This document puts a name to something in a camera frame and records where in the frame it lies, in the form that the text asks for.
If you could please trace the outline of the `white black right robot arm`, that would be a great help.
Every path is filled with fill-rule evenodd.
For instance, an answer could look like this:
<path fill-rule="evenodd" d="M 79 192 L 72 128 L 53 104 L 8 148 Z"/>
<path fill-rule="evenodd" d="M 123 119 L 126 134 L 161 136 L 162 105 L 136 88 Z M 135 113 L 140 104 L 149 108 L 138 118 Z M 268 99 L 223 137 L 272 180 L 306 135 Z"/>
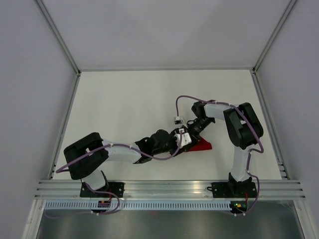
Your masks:
<path fill-rule="evenodd" d="M 258 144 L 263 152 L 260 138 L 264 130 L 252 105 L 242 103 L 234 106 L 214 101 L 198 101 L 191 110 L 196 116 L 193 123 L 187 125 L 192 142 L 199 142 L 200 133 L 219 119 L 225 122 L 229 139 L 234 145 L 234 159 L 228 181 L 212 182 L 207 190 L 212 192 L 213 198 L 256 198 L 258 186 L 248 171 L 254 146 Z"/>

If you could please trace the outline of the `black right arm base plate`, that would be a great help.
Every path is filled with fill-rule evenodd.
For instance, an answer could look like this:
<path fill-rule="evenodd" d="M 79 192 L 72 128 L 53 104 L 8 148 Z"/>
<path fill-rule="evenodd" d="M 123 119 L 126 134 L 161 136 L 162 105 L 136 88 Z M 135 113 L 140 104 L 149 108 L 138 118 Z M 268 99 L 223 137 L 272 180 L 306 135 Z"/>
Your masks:
<path fill-rule="evenodd" d="M 247 186 L 237 187 L 231 185 L 229 182 L 212 182 L 207 190 L 212 192 L 213 198 L 216 199 L 250 199 L 256 198 L 257 188 L 254 182 L 248 183 Z"/>

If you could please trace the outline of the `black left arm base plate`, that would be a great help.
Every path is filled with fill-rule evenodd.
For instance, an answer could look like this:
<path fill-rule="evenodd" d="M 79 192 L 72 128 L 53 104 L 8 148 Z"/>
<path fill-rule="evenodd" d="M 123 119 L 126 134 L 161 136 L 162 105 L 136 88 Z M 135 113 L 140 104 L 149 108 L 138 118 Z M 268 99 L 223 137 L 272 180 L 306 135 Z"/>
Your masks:
<path fill-rule="evenodd" d="M 105 194 L 104 192 L 110 192 L 116 195 L 119 198 L 123 197 L 125 184 L 123 182 L 109 182 L 106 186 L 95 189 L 97 192 L 93 192 L 88 188 L 86 183 L 82 183 L 81 190 L 80 190 L 80 197 L 81 198 L 106 198 L 106 197 L 113 197 L 113 195 Z"/>

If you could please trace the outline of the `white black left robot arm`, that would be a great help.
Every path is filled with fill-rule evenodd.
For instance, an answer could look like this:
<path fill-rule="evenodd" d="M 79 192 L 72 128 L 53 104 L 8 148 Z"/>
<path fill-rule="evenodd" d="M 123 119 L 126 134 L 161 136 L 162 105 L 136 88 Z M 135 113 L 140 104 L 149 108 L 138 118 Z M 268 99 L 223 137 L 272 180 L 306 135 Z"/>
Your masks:
<path fill-rule="evenodd" d="M 168 133 L 158 130 L 131 144 L 104 141 L 100 134 L 93 132 L 63 151 L 66 165 L 57 170 L 69 172 L 71 179 L 81 180 L 91 187 L 97 197 L 108 194 L 109 185 L 105 173 L 99 167 L 107 162 L 144 164 L 152 160 L 165 161 L 179 154 L 185 146 L 185 129 Z"/>

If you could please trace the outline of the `red cloth napkin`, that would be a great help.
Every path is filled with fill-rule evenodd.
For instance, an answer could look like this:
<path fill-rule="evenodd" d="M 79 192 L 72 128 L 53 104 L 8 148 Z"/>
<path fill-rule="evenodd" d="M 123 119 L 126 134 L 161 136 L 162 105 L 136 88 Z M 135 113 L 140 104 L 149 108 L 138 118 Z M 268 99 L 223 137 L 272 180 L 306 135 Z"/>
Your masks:
<path fill-rule="evenodd" d="M 193 141 L 192 143 L 183 147 L 185 152 L 192 152 L 192 151 L 205 151 L 211 150 L 212 145 L 210 142 L 205 140 L 203 137 L 200 137 L 198 140 Z"/>

